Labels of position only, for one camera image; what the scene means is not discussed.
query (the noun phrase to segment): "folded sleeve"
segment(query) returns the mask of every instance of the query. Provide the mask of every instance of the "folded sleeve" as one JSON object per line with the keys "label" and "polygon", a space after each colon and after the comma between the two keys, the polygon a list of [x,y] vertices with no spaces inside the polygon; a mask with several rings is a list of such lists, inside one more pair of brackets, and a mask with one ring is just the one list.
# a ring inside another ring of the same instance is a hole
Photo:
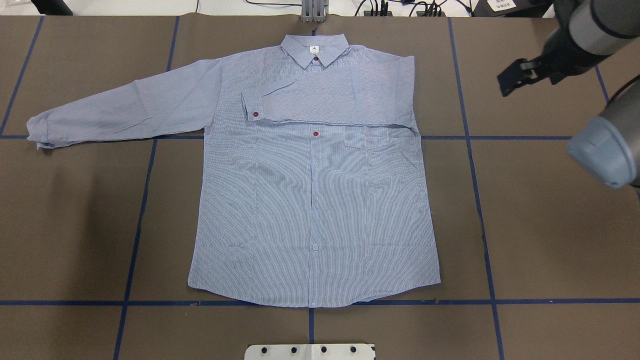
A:
{"label": "folded sleeve", "polygon": [[358,64],[243,90],[249,121],[403,126],[418,132],[413,116],[413,56]]}
{"label": "folded sleeve", "polygon": [[54,148],[207,127],[218,103],[220,71],[218,60],[200,60],[45,111],[27,122],[27,139]]}

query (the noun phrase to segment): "blue grid line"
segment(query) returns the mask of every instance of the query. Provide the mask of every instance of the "blue grid line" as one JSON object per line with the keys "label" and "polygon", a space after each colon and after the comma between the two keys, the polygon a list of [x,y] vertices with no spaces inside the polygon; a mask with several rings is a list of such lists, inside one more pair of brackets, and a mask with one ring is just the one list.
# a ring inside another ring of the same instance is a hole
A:
{"label": "blue grid line", "polygon": [[142,193],[142,202],[140,205],[140,215],[138,215],[138,226],[136,228],[136,238],[133,241],[133,251],[131,253],[131,263],[129,264],[129,275],[127,276],[127,287],[124,293],[124,301],[122,302],[122,313],[120,314],[120,325],[118,326],[118,337],[113,351],[113,359],[117,360],[120,355],[120,344],[122,343],[122,334],[124,333],[124,324],[127,318],[127,308],[129,305],[129,295],[131,294],[131,284],[133,283],[133,272],[136,268],[136,258],[138,257],[138,247],[140,245],[140,234],[142,233],[142,218],[145,215],[147,207],[147,197],[149,193],[149,181],[151,180],[151,170],[154,167],[154,159],[156,158],[156,147],[158,140],[154,139],[151,146],[151,155],[149,157],[149,166],[147,169],[147,178],[145,180],[145,189]]}
{"label": "blue grid line", "polygon": [[130,300],[129,306],[261,306],[242,300]]}
{"label": "blue grid line", "polygon": [[122,306],[108,300],[0,300],[0,306]]}
{"label": "blue grid line", "polygon": [[[0,300],[0,306],[123,306],[119,300]],[[554,305],[554,304],[640,304],[640,298],[551,298],[551,299],[430,299],[372,300],[354,306],[469,306],[469,305]],[[129,300],[127,306],[263,306],[242,300]],[[315,309],[309,312],[310,340],[314,339]]]}
{"label": "blue grid line", "polygon": [[202,140],[204,135],[161,135],[157,139],[160,140]]}
{"label": "blue grid line", "polygon": [[570,136],[537,135],[426,135],[423,140],[571,140]]}
{"label": "blue grid line", "polygon": [[602,79],[602,74],[600,73],[600,67],[596,65],[596,75],[598,76],[598,82],[600,83],[600,88],[602,89],[602,94],[604,95],[604,100],[609,102],[609,93],[607,92],[607,87],[604,85],[604,80]]}
{"label": "blue grid line", "polygon": [[18,88],[20,88],[22,77],[24,76],[24,72],[27,70],[27,64],[29,63],[29,59],[31,58],[31,53],[33,52],[33,48],[36,45],[36,40],[38,39],[38,34],[40,34],[40,29],[42,28],[43,22],[44,22],[44,16],[41,16],[40,20],[38,21],[38,26],[36,27],[36,32],[33,34],[33,38],[31,39],[31,45],[29,45],[29,51],[27,51],[27,56],[24,58],[24,63],[22,63],[22,68],[20,69],[20,75],[18,75],[18,80],[15,82],[15,87],[13,88],[11,99],[9,99],[9,105],[6,107],[6,112],[4,113],[2,124],[0,125],[0,136],[2,135],[2,133],[4,133],[4,128],[6,127],[6,123],[9,120],[9,114],[11,113],[11,108],[13,107],[15,96],[18,95]]}
{"label": "blue grid line", "polygon": [[313,307],[309,308],[309,343],[316,343],[316,325],[315,325],[315,309]]}
{"label": "blue grid line", "polygon": [[498,355],[500,356],[500,360],[504,360],[504,349],[502,348],[502,333],[500,332],[500,320],[498,318],[498,306],[495,303],[495,292],[493,290],[493,276],[491,273],[491,262],[489,260],[489,247],[486,243],[486,233],[484,231],[484,218],[482,215],[482,206],[480,204],[480,193],[478,191],[477,177],[476,177],[476,166],[474,164],[474,157],[471,148],[471,139],[469,137],[469,125],[467,122],[467,110],[465,109],[465,100],[462,95],[462,82],[460,80],[460,68],[458,67],[458,54],[456,52],[456,41],[453,33],[453,23],[451,18],[447,18],[447,22],[449,23],[449,39],[451,41],[451,52],[453,55],[453,65],[456,71],[456,82],[458,85],[458,97],[460,100],[460,110],[462,112],[462,123],[465,128],[465,137],[467,141],[467,154],[469,156],[469,165],[471,167],[471,179],[474,185],[474,195],[476,196],[476,209],[478,212],[478,217],[480,219],[480,227],[482,230],[482,241],[484,246],[484,265],[486,268],[486,278],[489,285],[489,295],[491,296],[492,304],[491,309],[493,312],[493,326],[495,327],[495,338],[498,346]]}
{"label": "blue grid line", "polygon": [[169,60],[166,62],[166,70],[171,71],[171,62],[173,61],[173,50],[175,50],[175,39],[178,36],[178,25],[180,24],[180,17],[175,17],[175,24],[173,25],[173,38],[171,39],[171,47],[169,48]]}
{"label": "blue grid line", "polygon": [[[173,25],[173,36],[171,39],[171,47],[169,48],[169,59],[166,64],[166,70],[171,70],[171,62],[173,60],[173,51],[175,49],[175,39],[178,35],[178,25],[180,24],[180,17],[175,17],[175,24]],[[158,139],[155,138],[153,145],[151,146],[151,155],[149,156],[149,166],[147,169],[147,178],[145,180],[145,189],[142,194],[142,204],[140,205],[140,215],[138,216],[138,226],[136,228],[136,239],[133,242],[133,251],[131,254],[131,263],[129,265],[129,275],[127,276],[127,287],[124,294],[124,302],[122,304],[122,313],[120,314],[120,325],[118,326],[118,337],[116,338],[116,345],[113,350],[113,360],[118,360],[120,356],[120,345],[122,344],[122,334],[124,333],[124,325],[127,319],[127,310],[129,307],[129,296],[131,295],[131,284],[133,283],[133,273],[136,268],[136,258],[138,257],[138,247],[140,246],[140,234],[142,233],[142,219],[145,215],[145,209],[147,207],[147,197],[149,193],[149,181],[151,180],[151,171],[154,167],[154,159],[156,158],[156,149],[158,145]]]}
{"label": "blue grid line", "polygon": [[29,135],[0,135],[0,139],[26,139]]}

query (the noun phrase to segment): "light blue shirt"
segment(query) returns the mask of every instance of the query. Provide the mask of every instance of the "light blue shirt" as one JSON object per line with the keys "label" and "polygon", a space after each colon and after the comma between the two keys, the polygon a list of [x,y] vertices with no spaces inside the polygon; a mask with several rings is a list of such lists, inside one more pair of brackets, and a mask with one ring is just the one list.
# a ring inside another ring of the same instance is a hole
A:
{"label": "light blue shirt", "polygon": [[287,35],[46,111],[28,139],[53,148],[204,128],[189,285],[346,306],[440,282],[413,78],[412,56]]}

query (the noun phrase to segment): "cable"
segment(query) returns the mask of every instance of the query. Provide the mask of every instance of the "cable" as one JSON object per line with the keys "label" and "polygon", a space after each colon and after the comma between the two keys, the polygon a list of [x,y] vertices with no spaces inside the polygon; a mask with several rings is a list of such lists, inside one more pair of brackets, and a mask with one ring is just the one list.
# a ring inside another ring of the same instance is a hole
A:
{"label": "cable", "polygon": [[411,12],[409,13],[409,16],[413,15],[413,11],[418,5],[424,5],[423,16],[430,16],[430,17],[442,16],[442,8],[440,7],[440,5],[446,2],[447,0],[444,0],[440,4],[436,4],[435,0],[433,0],[431,4],[427,4],[427,2],[425,1],[418,1],[417,3],[414,4],[413,8],[411,9]]}
{"label": "cable", "polygon": [[362,2],[360,2],[360,5],[358,5],[358,8],[356,9],[356,13],[353,16],[358,16],[358,12],[360,11],[360,8],[362,7],[362,4],[365,3],[366,0],[362,0]]}
{"label": "cable", "polygon": [[471,3],[471,0],[469,0],[469,6],[467,6],[467,4],[465,4],[465,3],[463,3],[462,0],[456,0],[456,2],[465,7],[465,10],[469,13],[470,17],[474,16],[474,11],[473,11],[473,9],[471,9],[471,6],[473,5]]}
{"label": "cable", "polygon": [[254,5],[282,5],[282,6],[302,6],[302,4],[283,4],[283,3],[255,3],[253,1],[244,0],[248,4]]}
{"label": "cable", "polygon": [[413,8],[411,8],[411,12],[409,13],[409,16],[413,15],[413,11],[415,10],[416,6],[423,4],[424,5],[424,12],[427,12],[427,3],[425,1],[418,1],[417,3],[415,3],[415,5],[413,6]]}
{"label": "cable", "polygon": [[622,85],[622,87],[620,89],[618,89],[618,91],[616,91],[615,94],[613,94],[611,99],[609,99],[609,102],[607,102],[607,106],[609,106],[613,102],[613,100],[617,99],[618,96],[620,96],[620,94],[622,94],[622,92],[624,92],[628,87],[633,85],[638,80],[640,80],[640,74],[636,75],[633,79],[627,81],[626,84]]}

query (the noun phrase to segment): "gray robot arm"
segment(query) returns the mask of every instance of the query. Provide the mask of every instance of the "gray robot arm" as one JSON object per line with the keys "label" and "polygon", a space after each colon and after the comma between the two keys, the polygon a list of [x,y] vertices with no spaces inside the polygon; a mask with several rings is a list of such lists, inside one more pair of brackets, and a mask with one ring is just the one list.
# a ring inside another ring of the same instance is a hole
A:
{"label": "gray robot arm", "polygon": [[[640,35],[640,0],[556,0],[554,5],[560,26],[539,57],[518,59],[498,75],[503,96],[542,79],[557,84],[583,74]],[[591,119],[567,151],[607,186],[640,187],[640,81]]]}

